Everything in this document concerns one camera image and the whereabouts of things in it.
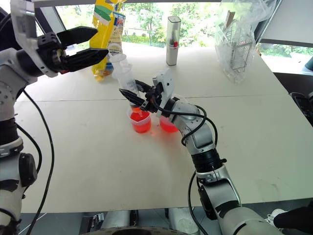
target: sneaker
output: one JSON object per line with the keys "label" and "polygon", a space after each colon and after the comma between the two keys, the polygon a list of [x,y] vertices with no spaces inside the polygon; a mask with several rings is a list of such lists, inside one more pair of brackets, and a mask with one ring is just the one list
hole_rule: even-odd
{"label": "sneaker", "polygon": [[285,213],[285,212],[287,212],[287,211],[284,211],[284,210],[282,210],[282,209],[275,209],[275,210],[273,210],[272,214],[268,214],[268,217],[265,219],[265,221],[268,222],[271,226],[276,227],[276,226],[274,225],[274,218],[275,218],[276,216],[278,216],[279,214]]}

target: clear plastic cup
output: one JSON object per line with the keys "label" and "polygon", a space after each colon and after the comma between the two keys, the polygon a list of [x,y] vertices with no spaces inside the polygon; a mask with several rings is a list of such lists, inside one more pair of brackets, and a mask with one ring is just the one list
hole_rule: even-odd
{"label": "clear plastic cup", "polygon": [[169,133],[174,133],[178,131],[176,126],[169,121],[168,117],[164,117],[164,116],[160,117],[160,126],[162,127],[164,131],[169,132]]}
{"label": "clear plastic cup", "polygon": [[149,112],[142,111],[141,113],[134,113],[129,109],[127,116],[131,120],[133,129],[137,133],[146,133],[151,129],[151,116]]}

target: white table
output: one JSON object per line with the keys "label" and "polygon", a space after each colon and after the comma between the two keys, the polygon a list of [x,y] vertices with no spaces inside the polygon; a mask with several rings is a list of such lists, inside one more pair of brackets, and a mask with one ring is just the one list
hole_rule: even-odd
{"label": "white table", "polygon": [[[228,160],[226,166],[242,202],[312,197],[313,128],[263,61],[256,56],[252,69],[257,74],[251,74],[242,85],[233,85],[213,60],[213,49],[201,48],[192,53],[212,60],[199,60],[195,66],[214,76],[191,77],[191,69],[182,66],[191,57],[190,50],[181,48],[178,65],[171,68],[176,71],[175,92],[190,97],[189,102],[205,108],[214,120],[219,132],[217,150]],[[164,67],[164,58],[161,52],[151,56],[160,67]],[[139,80],[152,83],[148,75],[151,77],[149,71],[155,68],[145,66],[139,73],[139,66],[145,62],[135,53],[129,55],[129,61]],[[98,84],[89,69],[63,77],[43,78],[27,88],[39,100],[56,152],[43,212],[187,206],[187,187],[194,166],[180,144],[180,134],[164,133],[156,117],[151,131],[134,132],[126,117],[128,102],[122,100],[117,82],[111,78]],[[15,106],[17,122],[35,137],[44,153],[39,177],[23,200],[22,211],[34,212],[44,191],[50,150],[37,111],[24,100],[21,97]],[[23,139],[24,151],[36,155],[29,140]],[[200,205],[195,188],[192,202]]]}

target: yellow bag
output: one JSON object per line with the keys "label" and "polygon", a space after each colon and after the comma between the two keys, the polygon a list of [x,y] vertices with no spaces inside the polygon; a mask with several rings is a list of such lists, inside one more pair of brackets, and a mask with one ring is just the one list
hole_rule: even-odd
{"label": "yellow bag", "polygon": [[[93,48],[107,48],[110,43],[122,45],[122,33],[125,22],[125,15],[120,14],[122,2],[126,0],[110,0],[112,3],[106,3],[105,0],[97,0],[94,7],[92,24],[98,29],[89,42]],[[121,53],[118,47],[110,49],[111,54]],[[93,65],[92,73],[97,81],[103,80],[113,72],[113,66],[108,62],[108,56],[100,63]]]}

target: plastic bag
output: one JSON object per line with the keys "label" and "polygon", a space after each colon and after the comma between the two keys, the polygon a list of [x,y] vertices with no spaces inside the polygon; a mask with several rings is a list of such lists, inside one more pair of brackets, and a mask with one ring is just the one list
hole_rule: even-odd
{"label": "plastic bag", "polygon": [[[120,14],[122,2],[125,0],[97,0],[93,13],[93,25],[98,29],[90,40],[90,47],[107,48],[110,43],[122,45],[122,33],[125,22],[125,15]],[[118,47],[111,48],[111,53],[121,53]],[[92,73],[97,81],[101,81],[105,76],[113,72],[113,66],[105,57],[101,62],[91,67]]]}
{"label": "plastic bag", "polygon": [[216,21],[215,50],[227,78],[238,84],[254,56],[252,25],[269,18],[276,0],[222,0]]}

